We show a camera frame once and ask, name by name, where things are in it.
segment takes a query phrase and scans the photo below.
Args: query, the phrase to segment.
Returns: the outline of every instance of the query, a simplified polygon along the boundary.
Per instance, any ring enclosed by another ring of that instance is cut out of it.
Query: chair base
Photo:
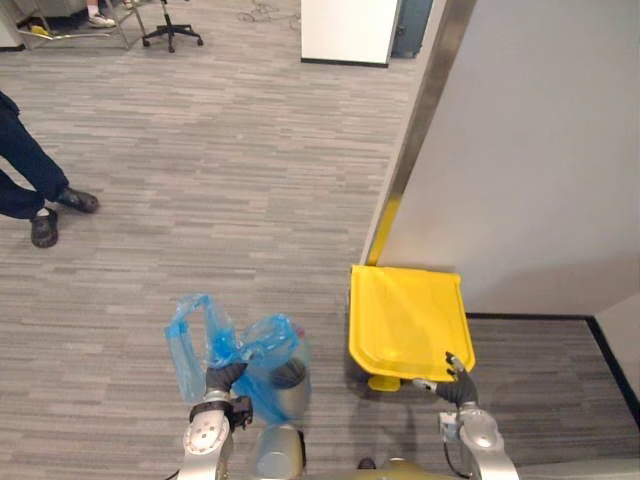
[[[174,53],[176,50],[175,48],[173,48],[173,37],[175,37],[176,34],[186,35],[188,37],[195,37],[198,39],[199,47],[204,45],[204,42],[202,41],[202,37],[198,33],[193,31],[193,28],[191,27],[191,25],[173,25],[171,23],[169,23],[168,25],[158,25],[153,32],[148,33],[147,35],[142,37],[142,45],[145,47],[148,47],[149,45],[151,45],[149,43],[150,38],[167,35],[169,37],[169,52]]]

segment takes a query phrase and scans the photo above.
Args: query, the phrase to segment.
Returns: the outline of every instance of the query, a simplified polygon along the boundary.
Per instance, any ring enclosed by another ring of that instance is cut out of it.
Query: white panel
[[[302,58],[387,63],[397,0],[302,0]]]
[[[469,311],[594,314],[638,290],[637,0],[479,0],[379,264]]]

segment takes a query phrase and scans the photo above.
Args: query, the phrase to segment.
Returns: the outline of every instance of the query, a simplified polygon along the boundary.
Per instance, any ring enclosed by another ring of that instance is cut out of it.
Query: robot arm
[[[447,353],[447,363],[452,367],[447,371],[455,379],[454,382],[413,381],[414,385],[432,391],[458,407],[457,413],[440,414],[445,452],[448,452],[450,444],[461,447],[466,470],[464,476],[467,478],[518,480],[515,466],[504,451],[504,439],[496,421],[478,407],[478,391],[473,380],[451,353]]]
[[[191,409],[183,436],[184,460],[178,480],[226,478],[227,461],[233,451],[231,434],[253,418],[249,397],[231,399],[231,385],[244,373],[246,364],[207,370],[204,401]]]

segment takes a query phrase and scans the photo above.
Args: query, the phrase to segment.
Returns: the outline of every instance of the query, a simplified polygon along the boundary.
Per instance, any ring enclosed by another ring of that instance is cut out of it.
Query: yellow plastic lid
[[[354,265],[349,351],[376,375],[451,381],[445,352],[471,370],[475,355],[460,275]]]

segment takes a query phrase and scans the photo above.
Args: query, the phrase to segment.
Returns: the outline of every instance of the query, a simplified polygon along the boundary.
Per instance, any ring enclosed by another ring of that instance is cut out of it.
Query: person
[[[126,9],[131,10],[133,4],[131,0],[122,0],[122,4]],[[98,0],[87,0],[87,10],[89,11],[89,25],[94,28],[113,28],[116,26],[115,20],[105,17],[100,13]]]
[[[58,215],[44,206],[45,199],[75,210],[93,213],[98,199],[74,190],[62,169],[40,148],[18,115],[13,100],[0,91],[0,155],[24,176],[34,190],[16,185],[0,170],[0,214],[31,221],[31,242],[39,248],[58,241]]]

